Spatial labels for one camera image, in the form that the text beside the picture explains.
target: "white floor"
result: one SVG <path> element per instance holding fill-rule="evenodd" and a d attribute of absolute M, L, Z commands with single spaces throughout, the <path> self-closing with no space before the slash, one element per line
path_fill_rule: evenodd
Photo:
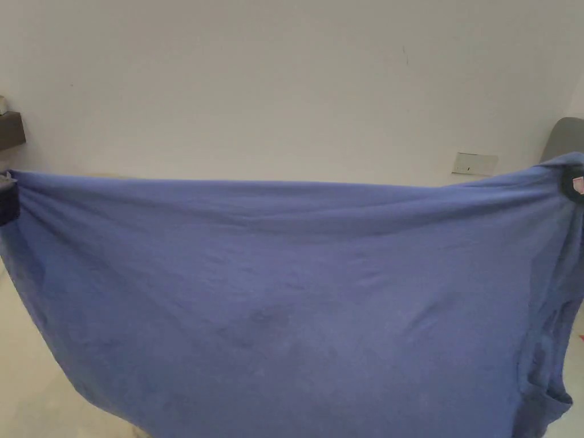
<path fill-rule="evenodd" d="M 584 430 L 580 334 L 584 335 L 584 312 L 576 322 L 565 365 L 566 386 L 575 406 L 550 428 L 547 438 L 581 437 Z M 130 425 L 89 405 L 71 387 L 5 273 L 0 277 L 0 352 L 0 438 L 133 436 Z"/>

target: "blue t-shirt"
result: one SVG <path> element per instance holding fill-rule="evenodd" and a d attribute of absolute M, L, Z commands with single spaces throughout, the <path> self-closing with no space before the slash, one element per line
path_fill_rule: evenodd
<path fill-rule="evenodd" d="M 533 438 L 571 405 L 582 163 L 442 188 L 16 172 L 0 246 L 75 388 L 155 438 Z"/>

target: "white wall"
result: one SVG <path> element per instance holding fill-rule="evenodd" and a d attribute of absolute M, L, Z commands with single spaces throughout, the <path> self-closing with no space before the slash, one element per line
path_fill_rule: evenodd
<path fill-rule="evenodd" d="M 568 107 L 566 115 L 584 119 L 584 74 L 580 77 L 580 81 L 574 90 L 572 102 Z"/>
<path fill-rule="evenodd" d="M 461 181 L 537 162 L 582 71 L 578 0 L 0 0 L 16 166 Z"/>

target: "blue fabric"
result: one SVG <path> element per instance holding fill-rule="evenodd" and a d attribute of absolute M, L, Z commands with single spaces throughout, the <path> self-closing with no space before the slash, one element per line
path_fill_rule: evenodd
<path fill-rule="evenodd" d="M 583 162 L 442 188 L 15 172 L 2 257 L 75 388 L 155 438 L 531 438 L 571 404 Z"/>

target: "white object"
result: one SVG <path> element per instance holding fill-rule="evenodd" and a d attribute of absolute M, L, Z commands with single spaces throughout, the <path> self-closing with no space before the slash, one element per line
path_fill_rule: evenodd
<path fill-rule="evenodd" d="M 456 154 L 452 173 L 491 176 L 495 173 L 498 161 L 499 158 L 496 155 L 463 154 L 459 152 Z"/>
<path fill-rule="evenodd" d="M 0 96 L 0 116 L 3 116 L 8 112 L 8 103 L 4 96 Z"/>

